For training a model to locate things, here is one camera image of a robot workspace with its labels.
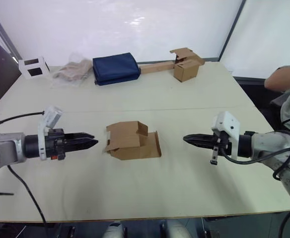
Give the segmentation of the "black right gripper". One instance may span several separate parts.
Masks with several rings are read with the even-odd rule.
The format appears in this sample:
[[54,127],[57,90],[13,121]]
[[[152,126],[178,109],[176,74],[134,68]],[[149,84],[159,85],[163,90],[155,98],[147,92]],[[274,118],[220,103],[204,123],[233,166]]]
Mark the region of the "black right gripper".
[[210,163],[212,165],[218,164],[218,156],[223,156],[223,152],[227,154],[228,148],[231,149],[229,135],[225,131],[221,131],[219,135],[215,132],[213,135],[208,134],[189,134],[184,136],[183,140],[191,145],[199,148],[213,149],[212,158]]

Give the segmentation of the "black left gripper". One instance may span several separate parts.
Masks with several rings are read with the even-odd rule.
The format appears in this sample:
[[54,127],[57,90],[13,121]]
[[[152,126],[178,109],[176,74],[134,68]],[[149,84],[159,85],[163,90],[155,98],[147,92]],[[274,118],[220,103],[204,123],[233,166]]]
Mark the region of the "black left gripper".
[[51,160],[63,160],[65,151],[86,150],[98,143],[93,135],[85,132],[64,133],[61,128],[49,129],[45,136],[46,157]]

